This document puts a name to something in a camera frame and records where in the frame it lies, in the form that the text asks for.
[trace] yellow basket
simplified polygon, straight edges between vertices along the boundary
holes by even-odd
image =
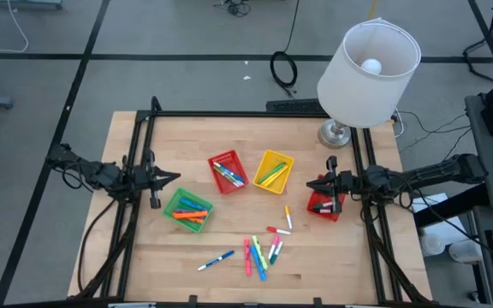
[[[273,170],[279,163],[283,162],[287,164],[288,168],[282,173],[282,175],[279,175],[268,187],[258,184],[259,179],[263,178],[264,175],[270,173],[271,170]],[[293,158],[272,150],[266,150],[252,183],[254,186],[265,189],[268,192],[281,194],[285,185],[287,185],[288,176],[290,175],[290,170],[292,170],[293,164]]]

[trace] table lamp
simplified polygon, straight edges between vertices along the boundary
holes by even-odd
[[[340,148],[351,139],[349,127],[388,121],[420,60],[416,40],[387,21],[349,29],[317,85],[318,100],[331,118],[318,131],[321,143]]]

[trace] white paper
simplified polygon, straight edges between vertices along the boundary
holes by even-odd
[[[429,205],[437,204],[446,199],[448,199],[446,193],[438,193],[432,196],[425,196],[425,200]],[[424,200],[422,200],[422,198],[416,198],[413,200],[412,209],[415,213],[417,211],[427,209],[427,205],[425,205],[425,202]],[[464,232],[466,231],[463,228],[463,225],[461,225],[460,218],[452,217],[449,218],[448,221],[453,223],[456,227],[463,230]],[[429,227],[425,227],[424,233],[438,235],[444,245],[450,245],[452,243],[467,240],[467,237],[465,235],[461,234],[458,230],[456,230],[454,227],[450,226],[446,222],[439,222]]]

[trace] lamp base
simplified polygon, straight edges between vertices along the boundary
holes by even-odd
[[[318,130],[318,140],[327,148],[340,149],[351,139],[351,129],[338,121],[327,120]]]

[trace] red basket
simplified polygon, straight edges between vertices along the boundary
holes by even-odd
[[[343,201],[345,200],[345,198],[346,198],[345,193],[340,193],[338,195],[338,201],[340,201],[340,204],[342,205],[342,209],[343,209]],[[321,216],[322,218],[326,218],[333,222],[337,222],[338,217],[340,217],[340,214],[315,213],[312,211],[313,206],[315,206],[316,204],[321,204],[330,201],[332,201],[331,196],[327,196],[319,192],[312,192],[312,196],[309,198],[309,201],[307,202],[307,211],[312,213],[313,215]]]
[[[208,161],[209,168],[211,168],[212,175],[214,175],[214,181],[216,181],[216,185],[218,186],[218,190],[220,190],[220,193],[231,193],[239,188],[245,187],[248,184],[247,174],[245,173],[245,170],[243,169],[241,161],[239,160],[239,157],[237,156],[237,152],[235,150],[227,151],[218,156],[211,157],[208,159]],[[212,166],[214,165],[213,163],[219,163],[223,167],[231,170],[231,172],[240,176],[244,180],[245,185],[241,187],[236,187],[235,185],[231,184],[230,181],[226,180],[223,176],[218,174],[218,172],[216,172],[214,168],[212,168]]]

